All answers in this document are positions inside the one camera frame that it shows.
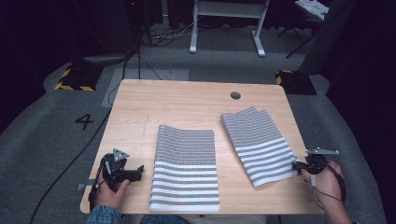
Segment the folded towel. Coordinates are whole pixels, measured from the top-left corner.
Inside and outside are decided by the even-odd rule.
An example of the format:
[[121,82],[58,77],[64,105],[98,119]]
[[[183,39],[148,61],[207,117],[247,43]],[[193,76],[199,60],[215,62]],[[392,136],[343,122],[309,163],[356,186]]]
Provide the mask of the folded towel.
[[267,111],[250,107],[220,117],[254,187],[297,175],[297,157]]
[[160,125],[150,211],[219,211],[213,131]]

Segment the hand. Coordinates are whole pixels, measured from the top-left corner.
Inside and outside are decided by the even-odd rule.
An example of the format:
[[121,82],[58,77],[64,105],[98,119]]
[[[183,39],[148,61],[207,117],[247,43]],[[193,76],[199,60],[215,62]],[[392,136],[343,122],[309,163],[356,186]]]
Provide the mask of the hand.
[[122,197],[125,191],[128,189],[128,185],[130,181],[128,179],[124,180],[120,185],[118,185],[118,189],[114,192],[103,179],[103,170],[99,174],[98,178],[98,190],[96,191],[96,198],[94,201],[94,205],[103,205],[110,206],[117,209],[120,209]]
[[[337,174],[343,176],[341,166],[334,161],[328,161],[328,164],[335,170],[335,172],[337,172]],[[308,183],[311,182],[311,174],[306,170],[302,170],[301,174]],[[347,214],[347,210],[341,201],[341,190],[334,173],[326,167],[322,172],[315,175],[315,181],[316,186],[313,190],[326,213],[327,223],[352,223]]]

